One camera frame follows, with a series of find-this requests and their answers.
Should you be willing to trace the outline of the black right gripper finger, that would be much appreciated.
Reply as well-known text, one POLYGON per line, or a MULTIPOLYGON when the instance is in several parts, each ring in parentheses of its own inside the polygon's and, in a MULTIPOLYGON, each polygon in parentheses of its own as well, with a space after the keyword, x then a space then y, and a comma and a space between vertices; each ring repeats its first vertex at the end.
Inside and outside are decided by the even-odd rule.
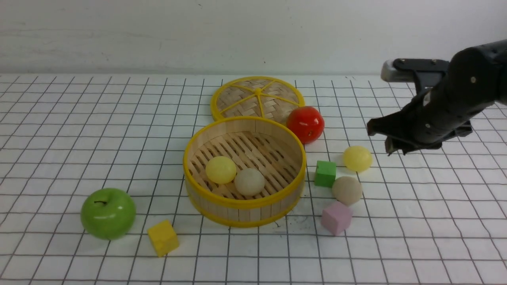
POLYGON ((366 132, 370 137, 374 135, 408 137, 411 121, 412 112, 402 109, 384 117, 370 119, 366 124, 366 132))
POLYGON ((394 154, 398 151, 402 152, 402 155, 407 155, 408 153, 416 151, 416 146, 410 142, 397 139, 395 137, 386 137, 385 151, 388 155, 394 154))

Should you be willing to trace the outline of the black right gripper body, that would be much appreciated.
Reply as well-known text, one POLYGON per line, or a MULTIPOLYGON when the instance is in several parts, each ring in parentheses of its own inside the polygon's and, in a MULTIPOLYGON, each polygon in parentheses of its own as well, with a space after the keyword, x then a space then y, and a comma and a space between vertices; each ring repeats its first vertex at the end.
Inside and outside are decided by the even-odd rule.
POLYGON ((454 137, 465 137, 473 129, 471 118, 497 101, 495 88, 455 88, 438 85, 415 96, 400 111, 401 150, 441 148, 454 137))

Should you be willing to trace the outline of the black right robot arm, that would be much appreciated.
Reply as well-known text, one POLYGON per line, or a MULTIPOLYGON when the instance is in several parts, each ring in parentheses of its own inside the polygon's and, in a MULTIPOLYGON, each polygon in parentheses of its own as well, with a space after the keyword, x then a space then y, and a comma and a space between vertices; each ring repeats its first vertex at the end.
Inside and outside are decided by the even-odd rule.
POLYGON ((382 80, 413 82, 416 95, 401 110, 370 119, 367 134, 386 136, 387 154, 436 150, 444 141, 470 135, 475 115, 494 103, 506 104, 506 48, 506 40, 499 40, 468 47, 450 61, 387 60, 382 80))

